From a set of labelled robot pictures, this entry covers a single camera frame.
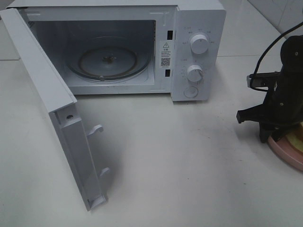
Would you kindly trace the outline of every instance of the microwave door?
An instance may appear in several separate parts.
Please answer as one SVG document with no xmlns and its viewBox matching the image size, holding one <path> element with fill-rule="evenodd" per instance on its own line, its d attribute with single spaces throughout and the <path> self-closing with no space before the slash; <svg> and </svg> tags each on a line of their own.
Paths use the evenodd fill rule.
<svg viewBox="0 0 303 227">
<path fill-rule="evenodd" d="M 76 109 L 76 98 L 16 9 L 0 11 L 0 17 L 38 94 L 44 103 L 87 210 L 106 201 L 102 188 L 105 168 L 97 173 L 88 137 L 102 126 L 85 132 Z"/>
</svg>

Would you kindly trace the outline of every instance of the white microwave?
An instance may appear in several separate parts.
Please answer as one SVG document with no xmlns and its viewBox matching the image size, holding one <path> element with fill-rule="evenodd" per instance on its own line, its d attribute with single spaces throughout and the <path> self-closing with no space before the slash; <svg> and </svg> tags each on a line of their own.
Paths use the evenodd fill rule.
<svg viewBox="0 0 303 227">
<path fill-rule="evenodd" d="M 218 0 L 16 0 L 1 19 L 46 106 L 87 210 L 106 201 L 74 95 L 206 100 L 225 10 Z"/>
</svg>

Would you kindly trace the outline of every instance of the control panel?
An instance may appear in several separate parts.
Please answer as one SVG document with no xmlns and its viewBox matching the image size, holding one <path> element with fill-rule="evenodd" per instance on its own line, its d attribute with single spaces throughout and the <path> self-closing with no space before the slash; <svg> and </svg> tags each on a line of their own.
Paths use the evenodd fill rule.
<svg viewBox="0 0 303 227">
<path fill-rule="evenodd" d="M 173 101 L 208 99 L 225 14 L 225 10 L 178 12 Z"/>
</svg>

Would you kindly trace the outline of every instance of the white knob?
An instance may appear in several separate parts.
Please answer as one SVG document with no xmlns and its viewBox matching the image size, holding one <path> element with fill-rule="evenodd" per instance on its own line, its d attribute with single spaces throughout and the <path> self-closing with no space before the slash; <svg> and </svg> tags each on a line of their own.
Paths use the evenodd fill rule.
<svg viewBox="0 0 303 227">
<path fill-rule="evenodd" d="M 198 82 L 202 80 L 203 72 L 199 65 L 191 65 L 187 69 L 187 79 L 191 82 Z"/>
<path fill-rule="evenodd" d="M 206 35 L 198 34 L 191 38 L 190 48 L 193 53 L 202 54 L 207 51 L 209 41 Z"/>
</svg>

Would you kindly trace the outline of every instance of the control knob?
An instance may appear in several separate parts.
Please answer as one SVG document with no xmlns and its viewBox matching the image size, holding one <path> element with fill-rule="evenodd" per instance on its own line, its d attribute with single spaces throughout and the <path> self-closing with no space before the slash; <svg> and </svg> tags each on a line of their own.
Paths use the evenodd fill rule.
<svg viewBox="0 0 303 227">
<path fill-rule="evenodd" d="M 190 40 L 190 48 L 193 53 L 202 54 L 207 51 L 209 40 L 204 34 L 194 35 Z"/>
<path fill-rule="evenodd" d="M 187 69 L 187 79 L 190 82 L 199 82 L 203 79 L 203 71 L 199 65 L 191 65 Z"/>
</svg>

